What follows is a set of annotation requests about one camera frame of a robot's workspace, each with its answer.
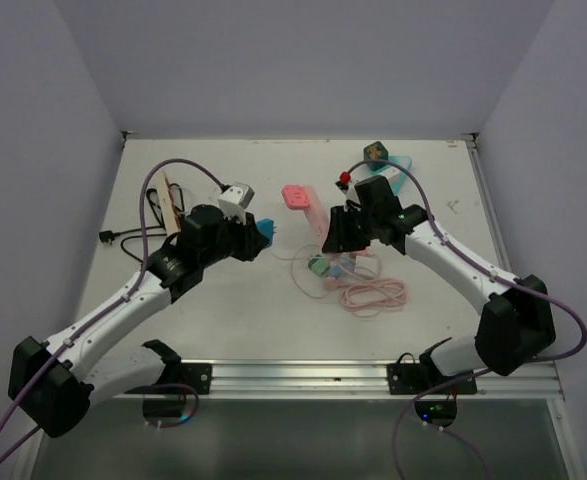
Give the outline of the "blue adapter plug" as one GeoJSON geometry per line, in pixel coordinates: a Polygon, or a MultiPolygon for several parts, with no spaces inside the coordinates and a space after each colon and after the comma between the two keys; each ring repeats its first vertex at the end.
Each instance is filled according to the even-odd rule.
{"type": "Polygon", "coordinates": [[[275,235],[275,222],[271,218],[263,218],[256,222],[256,227],[261,235],[267,239],[267,248],[270,248],[273,244],[275,235]]]}

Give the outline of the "blue charger plug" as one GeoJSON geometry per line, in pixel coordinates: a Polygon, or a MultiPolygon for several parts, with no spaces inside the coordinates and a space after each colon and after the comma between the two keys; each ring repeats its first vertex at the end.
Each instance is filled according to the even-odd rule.
{"type": "Polygon", "coordinates": [[[344,273],[344,269],[341,264],[331,265],[328,271],[328,276],[331,278],[339,278],[344,273]]]}

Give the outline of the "white charger plug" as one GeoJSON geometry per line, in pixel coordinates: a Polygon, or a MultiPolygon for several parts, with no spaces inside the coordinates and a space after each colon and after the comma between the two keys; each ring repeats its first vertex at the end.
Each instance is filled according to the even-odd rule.
{"type": "Polygon", "coordinates": [[[374,256],[357,255],[355,257],[355,267],[359,270],[366,270],[376,274],[378,272],[378,261],[374,256]]]}

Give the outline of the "green charger plug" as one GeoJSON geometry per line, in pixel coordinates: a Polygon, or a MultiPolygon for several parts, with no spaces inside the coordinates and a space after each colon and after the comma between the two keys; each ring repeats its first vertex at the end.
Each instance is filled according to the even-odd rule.
{"type": "Polygon", "coordinates": [[[320,278],[326,277],[331,269],[330,262],[322,255],[314,255],[309,258],[308,269],[320,278]]]}

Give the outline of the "pink power strip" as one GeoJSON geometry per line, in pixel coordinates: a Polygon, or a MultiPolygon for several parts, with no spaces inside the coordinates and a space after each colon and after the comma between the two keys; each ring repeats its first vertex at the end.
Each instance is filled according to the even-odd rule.
{"type": "Polygon", "coordinates": [[[323,244],[328,234],[329,216],[312,186],[305,185],[302,190],[305,196],[303,212],[318,244],[323,244]]]}

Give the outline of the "dark green cube socket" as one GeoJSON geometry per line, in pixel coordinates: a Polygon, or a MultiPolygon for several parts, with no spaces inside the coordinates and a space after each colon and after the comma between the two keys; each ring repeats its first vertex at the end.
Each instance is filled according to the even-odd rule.
{"type": "Polygon", "coordinates": [[[389,159],[389,152],[381,141],[375,141],[363,148],[363,159],[379,163],[389,159]]]}

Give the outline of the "teal triangular power strip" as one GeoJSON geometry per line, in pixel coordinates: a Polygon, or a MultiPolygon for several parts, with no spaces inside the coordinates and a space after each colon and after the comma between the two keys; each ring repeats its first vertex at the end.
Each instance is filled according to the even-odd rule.
{"type": "Polygon", "coordinates": [[[409,171],[412,167],[412,158],[410,156],[390,156],[388,161],[394,165],[399,165],[402,167],[402,170],[399,170],[398,168],[395,168],[391,165],[384,164],[379,168],[373,169],[372,173],[374,175],[386,177],[393,194],[398,196],[399,191],[407,178],[404,171],[409,171]]]}

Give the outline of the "pink adapter plug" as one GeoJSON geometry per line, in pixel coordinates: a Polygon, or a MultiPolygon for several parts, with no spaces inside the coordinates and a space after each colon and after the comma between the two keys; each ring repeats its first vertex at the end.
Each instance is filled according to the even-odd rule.
{"type": "Polygon", "coordinates": [[[302,185],[285,185],[281,194],[285,206],[290,210],[305,210],[310,207],[307,190],[302,185]]]}

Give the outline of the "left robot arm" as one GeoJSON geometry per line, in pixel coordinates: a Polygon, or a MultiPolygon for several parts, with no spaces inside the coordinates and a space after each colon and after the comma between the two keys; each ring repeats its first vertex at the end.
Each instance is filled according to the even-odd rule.
{"type": "Polygon", "coordinates": [[[90,407],[142,388],[188,394],[181,357],[150,340],[123,358],[106,355],[142,322],[198,285],[207,267],[226,258],[252,261],[270,240],[252,214],[227,218],[198,205],[145,265],[86,317],[45,341],[27,337],[14,349],[8,394],[52,438],[71,431],[90,407]]]}

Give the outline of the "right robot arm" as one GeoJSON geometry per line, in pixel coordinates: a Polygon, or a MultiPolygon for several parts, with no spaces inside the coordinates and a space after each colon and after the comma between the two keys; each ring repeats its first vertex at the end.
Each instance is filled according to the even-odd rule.
{"type": "Polygon", "coordinates": [[[356,198],[330,210],[323,253],[361,251],[378,241],[436,273],[479,315],[475,334],[446,338],[420,355],[418,379],[424,389],[441,392],[454,376],[475,370],[507,376],[555,342],[547,289],[538,277],[521,279],[474,254],[424,205],[402,206],[381,176],[350,190],[356,198]]]}

